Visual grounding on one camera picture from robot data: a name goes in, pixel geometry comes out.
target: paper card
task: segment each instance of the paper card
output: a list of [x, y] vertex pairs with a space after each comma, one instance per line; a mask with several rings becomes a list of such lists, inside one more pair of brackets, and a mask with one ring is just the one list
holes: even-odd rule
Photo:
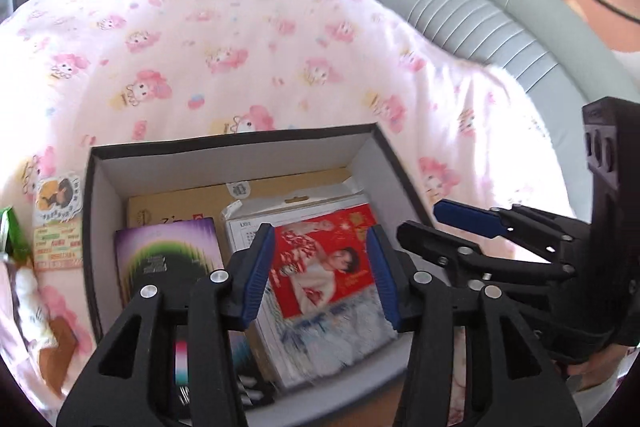
[[33, 231], [36, 271], [65, 270], [82, 266], [82, 224], [79, 219], [52, 223]]

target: cartoon sticker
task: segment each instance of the cartoon sticker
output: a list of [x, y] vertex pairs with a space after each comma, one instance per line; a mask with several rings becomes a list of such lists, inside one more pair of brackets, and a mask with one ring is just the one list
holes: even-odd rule
[[42, 224], [68, 221], [82, 210], [80, 178], [67, 174], [38, 182], [35, 201], [35, 219]]

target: plush toy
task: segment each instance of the plush toy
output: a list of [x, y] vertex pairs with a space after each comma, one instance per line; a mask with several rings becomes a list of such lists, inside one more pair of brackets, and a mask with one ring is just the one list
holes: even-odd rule
[[38, 281], [31, 268], [24, 266], [16, 272], [15, 294], [22, 336], [30, 344], [30, 349], [39, 351], [43, 347], [56, 347], [58, 341], [49, 327], [49, 313], [42, 304]]

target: bed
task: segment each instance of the bed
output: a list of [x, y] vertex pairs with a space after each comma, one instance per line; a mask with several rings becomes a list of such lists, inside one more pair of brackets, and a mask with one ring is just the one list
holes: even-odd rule
[[[580, 107], [605, 95], [640, 100], [590, 29], [560, 0], [377, 1], [386, 9], [376, 0], [29, 1], [0, 30], [5, 77], [20, 80], [3, 86], [15, 104], [2, 122], [30, 115], [7, 137], [2, 203], [29, 230], [38, 176], [83, 172], [94, 144], [378, 121], [427, 207], [442, 197], [520, 202], [588, 220]], [[40, 284], [76, 318], [72, 383], [99, 340], [81, 271], [48, 272]], [[396, 361], [383, 381], [401, 372]], [[281, 423], [372, 391], [354, 389], [350, 375], [308, 391], [316, 407]]]

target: metal screw head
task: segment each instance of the metal screw head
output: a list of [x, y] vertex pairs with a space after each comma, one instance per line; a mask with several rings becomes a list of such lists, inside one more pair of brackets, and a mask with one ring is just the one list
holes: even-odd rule
[[479, 292], [482, 288], [484, 288], [484, 283], [482, 281], [479, 281], [478, 279], [471, 279], [468, 283], [466, 283], [466, 285], [476, 292]]
[[158, 293], [158, 288], [153, 286], [152, 284], [147, 284], [140, 290], [140, 295], [142, 295], [145, 299], [150, 299], [155, 294]]
[[502, 295], [502, 290], [498, 286], [487, 286], [484, 289], [484, 294], [491, 299], [497, 299]]
[[429, 272], [419, 271], [414, 273], [414, 281], [418, 284], [429, 284], [433, 280], [433, 277]]
[[209, 279], [211, 279], [211, 282], [221, 283], [229, 279], [229, 274], [224, 270], [216, 270], [215, 272], [211, 272]]

